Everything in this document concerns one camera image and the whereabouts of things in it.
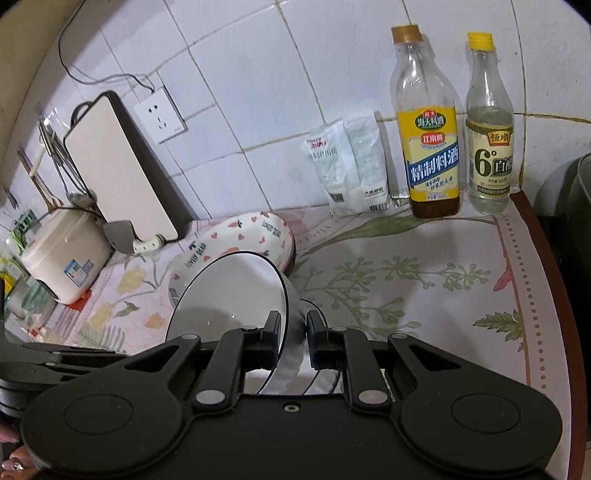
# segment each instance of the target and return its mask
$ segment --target bowl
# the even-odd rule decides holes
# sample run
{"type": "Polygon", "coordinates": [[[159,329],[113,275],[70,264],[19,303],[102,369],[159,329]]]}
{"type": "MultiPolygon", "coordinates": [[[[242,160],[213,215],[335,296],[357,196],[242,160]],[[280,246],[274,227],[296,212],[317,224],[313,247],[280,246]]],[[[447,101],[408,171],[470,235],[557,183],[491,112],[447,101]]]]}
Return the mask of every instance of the bowl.
{"type": "Polygon", "coordinates": [[[303,360],[306,321],[293,285],[260,254],[234,252],[201,270],[180,297],[166,339],[195,333],[202,342],[217,341],[244,325],[263,327],[272,310],[281,315],[277,367],[248,372],[244,393],[283,394],[303,360]]]}
{"type": "Polygon", "coordinates": [[[189,250],[177,260],[168,282],[168,299],[175,307],[196,275],[215,259],[250,251],[271,260],[286,272],[293,264],[296,243],[287,222],[273,213],[245,213],[227,220],[211,220],[206,232],[196,234],[189,250]]]}

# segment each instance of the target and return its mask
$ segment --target human hand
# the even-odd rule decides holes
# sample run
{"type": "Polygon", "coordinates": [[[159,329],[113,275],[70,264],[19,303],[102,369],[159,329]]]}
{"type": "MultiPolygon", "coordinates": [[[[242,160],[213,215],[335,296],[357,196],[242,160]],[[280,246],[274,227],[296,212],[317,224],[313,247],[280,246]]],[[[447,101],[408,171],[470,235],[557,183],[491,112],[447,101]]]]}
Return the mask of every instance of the human hand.
{"type": "Polygon", "coordinates": [[[0,443],[18,442],[18,433],[0,422],[0,443]]]}
{"type": "Polygon", "coordinates": [[[5,471],[0,474],[0,479],[5,480],[29,480],[39,471],[24,445],[10,454],[2,468],[5,471]]]}

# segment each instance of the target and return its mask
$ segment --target floral tablecloth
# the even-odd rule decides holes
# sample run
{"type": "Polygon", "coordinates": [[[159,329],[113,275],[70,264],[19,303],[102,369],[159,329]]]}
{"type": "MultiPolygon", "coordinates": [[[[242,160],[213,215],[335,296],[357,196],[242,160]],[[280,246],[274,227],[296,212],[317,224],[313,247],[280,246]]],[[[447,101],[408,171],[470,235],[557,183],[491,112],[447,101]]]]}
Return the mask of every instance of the floral tablecloth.
{"type": "MultiPolygon", "coordinates": [[[[278,213],[293,230],[290,280],[331,326],[372,339],[401,331],[547,395],[563,418],[548,472],[567,478],[569,375],[553,298],[527,225],[510,202],[482,216],[464,202],[458,215],[419,220],[408,206],[386,214],[331,218],[328,207],[278,213]]],[[[115,255],[81,313],[59,307],[44,341],[134,354],[165,339],[173,314],[167,293],[187,238],[144,257],[115,255]]]]}

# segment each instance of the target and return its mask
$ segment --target power cord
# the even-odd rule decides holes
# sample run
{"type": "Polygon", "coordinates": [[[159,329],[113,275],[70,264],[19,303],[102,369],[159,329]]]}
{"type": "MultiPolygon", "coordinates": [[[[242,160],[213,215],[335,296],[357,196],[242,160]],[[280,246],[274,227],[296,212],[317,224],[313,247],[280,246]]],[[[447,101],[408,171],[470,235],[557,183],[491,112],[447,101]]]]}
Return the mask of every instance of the power cord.
{"type": "MultiPolygon", "coordinates": [[[[82,3],[80,3],[80,5],[77,7],[77,9],[74,12],[74,14],[70,17],[70,19],[64,25],[64,28],[61,30],[60,36],[57,39],[57,53],[60,56],[61,66],[64,67],[64,69],[66,70],[66,73],[68,74],[68,76],[72,80],[74,80],[75,82],[81,83],[82,85],[99,85],[101,83],[105,83],[105,82],[107,82],[109,80],[116,79],[116,78],[133,78],[136,82],[138,82],[139,85],[141,85],[145,89],[149,90],[150,92],[154,93],[156,91],[154,89],[154,85],[147,86],[145,83],[140,82],[139,79],[136,77],[136,75],[134,75],[133,73],[114,73],[113,75],[109,75],[108,77],[105,77],[103,79],[93,80],[91,82],[89,82],[87,80],[80,80],[79,78],[76,78],[76,77],[74,77],[72,75],[72,73],[70,72],[70,70],[68,69],[68,67],[65,64],[64,59],[61,56],[61,39],[64,36],[64,33],[66,32],[66,30],[68,29],[68,27],[70,27],[70,25],[72,24],[72,22],[74,21],[74,19],[78,15],[78,12],[80,12],[80,9],[84,6],[85,3],[86,3],[86,0],[83,0],[82,3]]],[[[92,78],[89,75],[87,75],[86,73],[82,72],[80,69],[76,68],[76,70],[78,70],[85,77],[92,78]]]]}

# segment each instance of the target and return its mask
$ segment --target bottle label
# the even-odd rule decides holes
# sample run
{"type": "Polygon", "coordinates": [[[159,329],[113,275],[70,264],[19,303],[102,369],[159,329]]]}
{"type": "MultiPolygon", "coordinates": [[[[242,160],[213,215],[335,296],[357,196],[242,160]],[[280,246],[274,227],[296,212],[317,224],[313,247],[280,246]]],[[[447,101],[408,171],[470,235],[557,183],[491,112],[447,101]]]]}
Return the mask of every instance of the bottle label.
{"type": "Polygon", "coordinates": [[[466,120],[470,152],[470,186],[488,198],[511,189],[513,127],[495,127],[466,120]]]}
{"type": "Polygon", "coordinates": [[[460,194],[459,149],[454,107],[398,112],[410,198],[429,202],[460,194]]]}

